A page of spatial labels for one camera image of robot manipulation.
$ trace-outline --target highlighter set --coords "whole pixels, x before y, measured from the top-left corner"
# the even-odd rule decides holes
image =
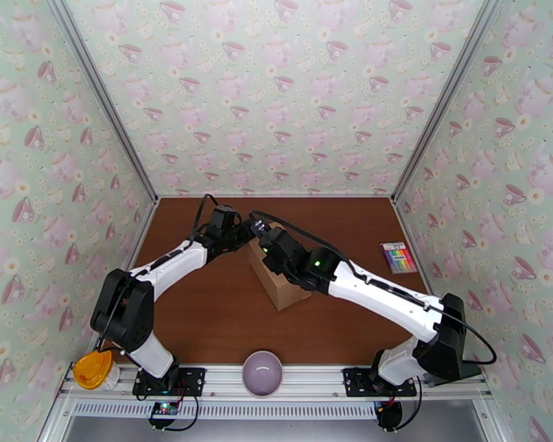
[[[403,242],[381,243],[383,253],[393,274],[415,273],[416,263]]]

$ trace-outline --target cardboard box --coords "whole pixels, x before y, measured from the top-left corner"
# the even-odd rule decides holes
[[[279,227],[276,223],[271,223],[270,226],[272,228]],[[277,276],[262,263],[262,259],[266,257],[266,254],[258,245],[257,239],[249,242],[246,250],[252,269],[278,311],[311,296],[310,291],[302,290],[300,287],[289,283],[283,274]]]

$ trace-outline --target black mounting plate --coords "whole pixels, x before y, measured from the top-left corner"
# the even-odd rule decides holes
[[[133,383],[133,395],[136,397],[149,396],[181,396],[182,388],[186,387],[184,396],[200,397],[203,395],[203,386],[205,385],[205,372],[203,368],[179,368],[178,381],[176,386],[170,391],[159,390],[158,383],[153,381],[153,377],[146,371],[137,372],[135,383]]]
[[[346,397],[382,397],[374,388],[369,378],[369,368],[342,369]],[[395,388],[396,397],[415,397],[414,380],[408,379]]]

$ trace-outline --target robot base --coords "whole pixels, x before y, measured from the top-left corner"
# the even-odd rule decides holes
[[[180,368],[175,363],[169,371],[158,379],[140,370],[133,384],[133,395],[137,398],[149,396],[200,397],[205,385],[205,369]]]
[[[348,368],[342,370],[347,397],[415,397],[414,380],[407,379],[395,386],[377,375],[377,366],[383,355],[379,351],[370,369]]]

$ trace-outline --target purple bowl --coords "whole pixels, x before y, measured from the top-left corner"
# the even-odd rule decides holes
[[[244,362],[242,380],[250,395],[265,399],[277,392],[282,383],[282,364],[269,351],[254,352]]]

